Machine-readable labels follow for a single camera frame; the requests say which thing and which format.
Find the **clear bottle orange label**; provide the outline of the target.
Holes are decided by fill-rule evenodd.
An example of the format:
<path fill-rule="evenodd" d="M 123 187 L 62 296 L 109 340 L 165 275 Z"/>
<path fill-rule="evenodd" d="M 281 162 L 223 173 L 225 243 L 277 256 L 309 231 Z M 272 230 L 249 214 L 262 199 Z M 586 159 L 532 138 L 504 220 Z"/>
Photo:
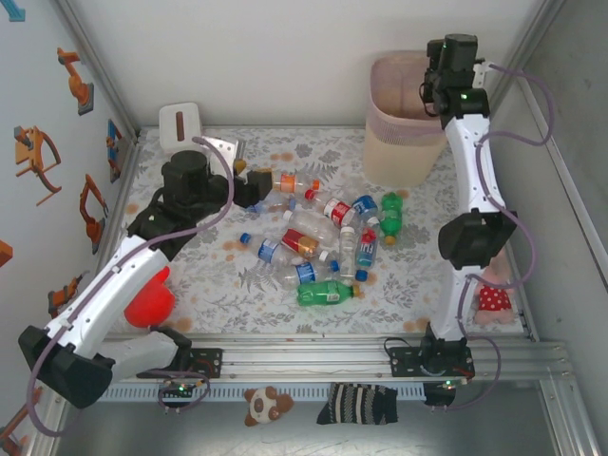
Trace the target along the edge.
<path fill-rule="evenodd" d="M 302 173 L 272 173 L 273 188 L 282 193 L 304 195 L 308 190 L 318 191 L 320 180 Z"/>

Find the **clear bottle light blue label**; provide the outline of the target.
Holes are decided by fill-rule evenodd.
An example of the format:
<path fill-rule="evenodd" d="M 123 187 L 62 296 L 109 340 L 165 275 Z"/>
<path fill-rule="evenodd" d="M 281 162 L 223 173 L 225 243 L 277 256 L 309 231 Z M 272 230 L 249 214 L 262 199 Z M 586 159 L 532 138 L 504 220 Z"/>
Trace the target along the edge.
<path fill-rule="evenodd" d="M 269 194 L 266 199 L 250 205 L 246 211 L 254 214 L 270 214 L 295 209 L 296 199 L 292 195 Z"/>

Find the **clear bottle no label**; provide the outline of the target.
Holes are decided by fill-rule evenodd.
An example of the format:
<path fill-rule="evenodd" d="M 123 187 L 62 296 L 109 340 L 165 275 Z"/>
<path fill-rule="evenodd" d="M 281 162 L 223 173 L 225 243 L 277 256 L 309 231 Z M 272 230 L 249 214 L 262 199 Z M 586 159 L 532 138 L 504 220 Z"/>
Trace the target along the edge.
<path fill-rule="evenodd" d="M 308 211 L 287 210 L 283 214 L 283 219 L 288 222 L 290 228 L 316 239 L 323 245 L 333 245 L 338 241 L 338 229 L 324 216 Z"/>

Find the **bottle red gold label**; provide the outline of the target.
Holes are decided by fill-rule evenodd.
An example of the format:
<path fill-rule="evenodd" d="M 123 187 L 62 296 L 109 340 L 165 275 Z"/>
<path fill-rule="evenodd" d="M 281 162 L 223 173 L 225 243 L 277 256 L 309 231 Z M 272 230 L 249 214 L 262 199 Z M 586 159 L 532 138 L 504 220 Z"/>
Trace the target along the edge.
<path fill-rule="evenodd" d="M 293 228 L 285 232 L 281 238 L 281 244 L 306 259 L 317 258 L 326 261 L 330 257 L 330 252 L 317 239 L 304 235 Z"/>

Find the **clear bottle red label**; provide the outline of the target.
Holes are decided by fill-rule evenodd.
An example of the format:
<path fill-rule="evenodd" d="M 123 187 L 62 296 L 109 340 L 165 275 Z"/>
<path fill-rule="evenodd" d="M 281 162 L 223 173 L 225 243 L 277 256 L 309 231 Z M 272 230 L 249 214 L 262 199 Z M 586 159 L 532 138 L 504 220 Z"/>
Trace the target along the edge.
<path fill-rule="evenodd" d="M 331 193 L 315 191 L 313 189 L 307 190 L 304 198 L 337 227 L 352 226 L 355 210 L 341 198 L 335 197 Z"/>

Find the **slim clear bottle white cap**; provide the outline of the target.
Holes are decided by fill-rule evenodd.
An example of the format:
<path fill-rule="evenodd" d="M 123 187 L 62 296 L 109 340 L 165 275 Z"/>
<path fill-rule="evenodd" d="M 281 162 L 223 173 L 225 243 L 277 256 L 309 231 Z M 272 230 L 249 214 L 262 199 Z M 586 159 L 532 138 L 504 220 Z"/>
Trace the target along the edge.
<path fill-rule="evenodd" d="M 343 227 L 339 238 L 339 272 L 343 280 L 354 280 L 356 245 L 355 230 L 350 226 Z"/>

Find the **green bottle white label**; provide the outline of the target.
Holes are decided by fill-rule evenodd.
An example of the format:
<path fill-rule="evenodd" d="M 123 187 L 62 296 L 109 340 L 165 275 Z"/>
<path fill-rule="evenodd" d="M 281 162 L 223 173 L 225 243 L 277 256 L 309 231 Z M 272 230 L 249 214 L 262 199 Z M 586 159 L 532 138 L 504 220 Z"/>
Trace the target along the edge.
<path fill-rule="evenodd" d="M 337 280 L 310 282 L 297 288 L 297 303 L 303 307 L 332 306 L 360 296 L 358 285 L 345 285 Z"/>

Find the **Fiji water bottle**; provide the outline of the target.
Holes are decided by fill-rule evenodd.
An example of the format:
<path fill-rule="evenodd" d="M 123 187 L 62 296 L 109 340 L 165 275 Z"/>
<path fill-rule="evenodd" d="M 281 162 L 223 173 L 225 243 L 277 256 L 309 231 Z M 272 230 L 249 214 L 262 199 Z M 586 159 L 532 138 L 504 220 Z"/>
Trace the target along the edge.
<path fill-rule="evenodd" d="M 374 264 L 378 247 L 378 236 L 371 227 L 363 229 L 355 255 L 355 279 L 365 282 Z"/>

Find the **small green bottle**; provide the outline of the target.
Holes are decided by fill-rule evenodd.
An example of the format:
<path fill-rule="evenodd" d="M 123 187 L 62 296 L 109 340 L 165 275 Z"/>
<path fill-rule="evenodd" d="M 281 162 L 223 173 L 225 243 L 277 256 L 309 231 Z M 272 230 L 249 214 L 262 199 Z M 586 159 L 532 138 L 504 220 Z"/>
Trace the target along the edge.
<path fill-rule="evenodd" d="M 388 246 L 396 243 L 403 226 L 403 199 L 394 192 L 389 192 L 381 199 L 380 228 L 384 242 Z"/>

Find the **beige bin with pink bag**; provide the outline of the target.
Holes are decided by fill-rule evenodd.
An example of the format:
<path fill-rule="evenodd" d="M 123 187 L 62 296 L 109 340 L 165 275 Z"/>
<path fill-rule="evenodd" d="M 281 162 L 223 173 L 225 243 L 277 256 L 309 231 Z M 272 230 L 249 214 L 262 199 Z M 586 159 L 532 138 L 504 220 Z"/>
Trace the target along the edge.
<path fill-rule="evenodd" d="M 372 183 L 417 186 L 447 146 L 440 121 L 420 99 L 427 67 L 422 50 L 395 51 L 371 66 L 363 167 Z"/>

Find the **white tissue box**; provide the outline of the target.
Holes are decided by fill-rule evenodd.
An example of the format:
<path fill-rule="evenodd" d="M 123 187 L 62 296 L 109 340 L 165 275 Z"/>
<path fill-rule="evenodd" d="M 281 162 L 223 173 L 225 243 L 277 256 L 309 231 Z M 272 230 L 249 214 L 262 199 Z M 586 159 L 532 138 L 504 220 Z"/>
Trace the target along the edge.
<path fill-rule="evenodd" d="M 184 150 L 201 151 L 193 141 L 201 136 L 199 107 L 195 103 L 170 104 L 159 112 L 160 145 L 164 153 L 172 155 Z"/>

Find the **small bottle blue label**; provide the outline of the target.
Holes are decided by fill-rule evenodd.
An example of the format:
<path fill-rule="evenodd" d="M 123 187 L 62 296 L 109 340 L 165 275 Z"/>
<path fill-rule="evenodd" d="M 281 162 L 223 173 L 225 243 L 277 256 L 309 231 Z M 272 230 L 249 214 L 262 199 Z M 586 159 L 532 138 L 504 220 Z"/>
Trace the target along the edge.
<path fill-rule="evenodd" d="M 352 204 L 355 212 L 354 220 L 358 227 L 370 227 L 378 230 L 380 227 L 379 209 L 371 195 L 362 195 Z"/>

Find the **floral table cloth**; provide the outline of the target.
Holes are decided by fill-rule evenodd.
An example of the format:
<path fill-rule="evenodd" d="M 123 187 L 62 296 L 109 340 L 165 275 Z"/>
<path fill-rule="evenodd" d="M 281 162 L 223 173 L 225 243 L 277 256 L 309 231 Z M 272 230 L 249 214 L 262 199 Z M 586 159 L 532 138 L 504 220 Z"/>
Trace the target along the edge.
<path fill-rule="evenodd" d="M 254 168 L 302 173 L 338 198 L 386 188 L 363 172 L 364 133 L 348 128 L 213 128 L 210 135 L 242 140 Z M 170 264 L 167 288 L 176 298 L 168 324 L 184 333 L 417 333 L 437 310 L 443 261 L 439 228 L 457 212 L 457 181 L 445 150 L 427 179 L 399 188 L 404 225 L 392 247 L 381 247 L 361 295 L 336 306 L 301 307 L 277 282 L 277 271 L 240 243 L 243 233 L 279 240 L 287 224 L 279 213 L 239 207 L 193 237 Z"/>

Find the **controller board with LED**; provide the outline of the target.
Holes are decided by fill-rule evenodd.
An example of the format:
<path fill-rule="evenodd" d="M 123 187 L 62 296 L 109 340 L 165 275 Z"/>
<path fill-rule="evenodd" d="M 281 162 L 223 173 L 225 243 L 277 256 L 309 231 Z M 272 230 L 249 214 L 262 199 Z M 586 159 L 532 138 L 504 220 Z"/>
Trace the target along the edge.
<path fill-rule="evenodd" d="M 160 388 L 160 394 L 162 398 L 192 398 L 194 391 L 203 385 L 202 381 L 195 383 L 185 383 L 174 380 L 166 381 Z"/>
<path fill-rule="evenodd" d="M 423 384 L 426 399 L 424 404 L 432 408 L 447 408 L 455 397 L 456 389 L 461 383 L 456 380 L 445 380 L 441 382 L 425 382 Z"/>

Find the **panda plush toy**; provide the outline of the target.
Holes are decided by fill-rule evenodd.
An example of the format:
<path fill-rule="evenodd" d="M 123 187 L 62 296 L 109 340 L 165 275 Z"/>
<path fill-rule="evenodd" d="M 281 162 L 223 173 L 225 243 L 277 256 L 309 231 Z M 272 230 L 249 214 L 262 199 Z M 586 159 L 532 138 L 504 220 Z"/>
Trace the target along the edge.
<path fill-rule="evenodd" d="M 243 397 L 248 404 L 244 419 L 246 427 L 270 424 L 289 412 L 295 404 L 290 394 L 279 393 L 272 386 L 247 389 Z"/>

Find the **black white striped sock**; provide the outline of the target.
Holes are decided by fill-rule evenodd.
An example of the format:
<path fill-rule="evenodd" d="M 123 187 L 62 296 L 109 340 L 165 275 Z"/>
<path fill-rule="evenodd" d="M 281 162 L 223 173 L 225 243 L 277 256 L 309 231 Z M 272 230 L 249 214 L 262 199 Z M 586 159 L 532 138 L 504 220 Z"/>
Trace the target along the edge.
<path fill-rule="evenodd" d="M 383 426 L 398 422 L 397 390 L 380 385 L 332 383 L 318 425 Z"/>

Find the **pink plush toy polka dots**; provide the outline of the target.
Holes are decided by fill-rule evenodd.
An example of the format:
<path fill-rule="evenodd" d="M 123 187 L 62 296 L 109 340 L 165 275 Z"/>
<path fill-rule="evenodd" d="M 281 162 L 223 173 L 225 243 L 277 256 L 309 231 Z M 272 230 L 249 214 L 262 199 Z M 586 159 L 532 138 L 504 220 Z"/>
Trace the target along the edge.
<path fill-rule="evenodd" d="M 493 323 L 511 324 L 515 320 L 510 296 L 512 289 L 502 289 L 499 285 L 509 285 L 512 271 L 508 262 L 505 248 L 494 256 L 482 272 L 482 279 L 490 282 L 487 285 L 479 282 L 475 296 L 478 298 L 478 308 L 474 321 L 480 326 Z"/>

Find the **blue orange wall sticker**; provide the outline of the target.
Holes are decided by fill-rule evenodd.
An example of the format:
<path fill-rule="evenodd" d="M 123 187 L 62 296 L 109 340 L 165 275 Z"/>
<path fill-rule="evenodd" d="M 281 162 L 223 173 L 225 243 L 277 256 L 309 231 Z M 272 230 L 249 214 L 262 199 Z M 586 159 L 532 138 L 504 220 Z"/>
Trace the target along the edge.
<path fill-rule="evenodd" d="M 107 161 L 110 169 L 110 182 L 113 183 L 121 175 L 121 166 L 119 165 L 119 145 L 123 138 L 122 133 L 111 119 L 107 121 L 107 135 L 105 139 Z"/>

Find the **aluminium corner post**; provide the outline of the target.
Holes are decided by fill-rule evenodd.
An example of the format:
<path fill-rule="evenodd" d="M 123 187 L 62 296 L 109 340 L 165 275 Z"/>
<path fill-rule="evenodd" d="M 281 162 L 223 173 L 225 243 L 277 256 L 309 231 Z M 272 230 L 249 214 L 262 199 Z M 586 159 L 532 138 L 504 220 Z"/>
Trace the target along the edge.
<path fill-rule="evenodd" d="M 490 93 L 490 114 L 489 131 L 482 137 L 481 142 L 488 141 L 490 138 L 507 137 L 514 138 L 516 141 L 530 143 L 532 145 L 544 145 L 553 135 L 555 124 L 555 97 L 550 91 L 549 85 L 540 76 L 528 73 L 524 70 L 533 52 L 541 43 L 542 38 L 555 21 L 558 13 L 565 4 L 565 0 L 538 0 L 540 4 L 533 11 L 531 18 L 525 23 L 522 33 L 516 39 L 515 45 L 508 54 L 505 65 L 489 63 L 489 70 L 500 72 L 498 83 Z M 498 109 L 503 104 L 508 90 L 517 80 L 523 79 L 529 86 L 535 85 L 539 88 L 548 110 L 548 121 L 545 135 L 538 141 L 528 140 L 514 133 L 502 131 L 496 124 Z"/>
<path fill-rule="evenodd" d="M 84 16 L 78 11 L 72 0 L 48 1 L 77 51 L 85 57 L 85 65 L 122 122 L 125 133 L 135 142 L 139 137 L 141 127 L 128 108 L 91 32 L 87 29 Z"/>

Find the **orange claw wall sticker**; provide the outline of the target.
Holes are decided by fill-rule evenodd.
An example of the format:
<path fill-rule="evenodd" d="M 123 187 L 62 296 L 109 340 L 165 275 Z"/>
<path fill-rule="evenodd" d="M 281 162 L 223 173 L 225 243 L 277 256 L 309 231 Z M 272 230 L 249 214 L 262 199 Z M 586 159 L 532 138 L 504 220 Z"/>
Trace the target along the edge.
<path fill-rule="evenodd" d="M 15 139 L 15 163 L 27 165 L 26 168 L 16 173 L 16 177 L 31 172 L 48 191 L 48 194 L 36 203 L 37 206 L 40 206 L 62 190 L 61 186 L 53 185 L 46 176 L 47 171 L 62 163 L 61 156 L 51 137 L 37 126 L 31 128 L 15 126 L 13 137 Z M 44 165 L 44 146 L 48 147 L 54 159 L 54 163 L 50 165 Z"/>

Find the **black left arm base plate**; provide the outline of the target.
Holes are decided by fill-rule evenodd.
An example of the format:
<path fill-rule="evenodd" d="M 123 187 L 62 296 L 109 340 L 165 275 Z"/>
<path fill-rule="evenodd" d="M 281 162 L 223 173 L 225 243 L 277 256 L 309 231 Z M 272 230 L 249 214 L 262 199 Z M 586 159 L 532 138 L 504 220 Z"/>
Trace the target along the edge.
<path fill-rule="evenodd" d="M 137 378 L 167 378 L 170 371 L 196 372 L 207 378 L 219 378 L 222 367 L 223 350 L 218 348 L 194 348 L 189 353 L 178 352 L 170 365 L 158 368 L 159 373 L 151 370 L 138 373 Z"/>

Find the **aluminium front rail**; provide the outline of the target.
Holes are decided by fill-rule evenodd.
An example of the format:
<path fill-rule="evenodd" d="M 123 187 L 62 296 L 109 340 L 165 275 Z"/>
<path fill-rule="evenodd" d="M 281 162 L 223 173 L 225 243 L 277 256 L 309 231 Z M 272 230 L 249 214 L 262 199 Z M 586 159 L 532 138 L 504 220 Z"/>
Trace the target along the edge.
<path fill-rule="evenodd" d="M 469 341 L 475 368 L 474 378 L 490 381 L 540 380 L 569 376 L 572 369 L 561 343 L 529 342 L 520 339 L 497 342 Z M 188 339 L 166 329 L 137 338 L 105 342 L 82 358 L 94 368 L 110 371 L 120 382 L 138 373 L 165 368 L 178 352 L 191 349 L 223 350 L 219 378 L 241 382 L 306 382 L 388 380 L 389 348 L 420 348 L 417 341 L 389 342 L 386 337 L 325 337 L 315 334 L 294 339 L 285 337 L 205 336 Z M 201 378 L 196 372 L 170 371 L 168 377 Z"/>

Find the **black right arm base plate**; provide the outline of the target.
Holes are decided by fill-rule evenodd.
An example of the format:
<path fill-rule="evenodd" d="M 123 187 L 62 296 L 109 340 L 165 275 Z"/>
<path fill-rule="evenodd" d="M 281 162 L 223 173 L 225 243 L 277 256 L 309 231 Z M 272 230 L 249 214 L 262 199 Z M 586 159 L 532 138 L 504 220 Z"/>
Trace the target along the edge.
<path fill-rule="evenodd" d="M 465 348 L 465 357 L 448 361 L 442 368 L 425 368 L 422 363 L 420 348 L 389 348 L 390 369 L 393 377 L 428 377 L 428 378 L 472 378 L 475 376 L 473 358 L 469 347 Z"/>

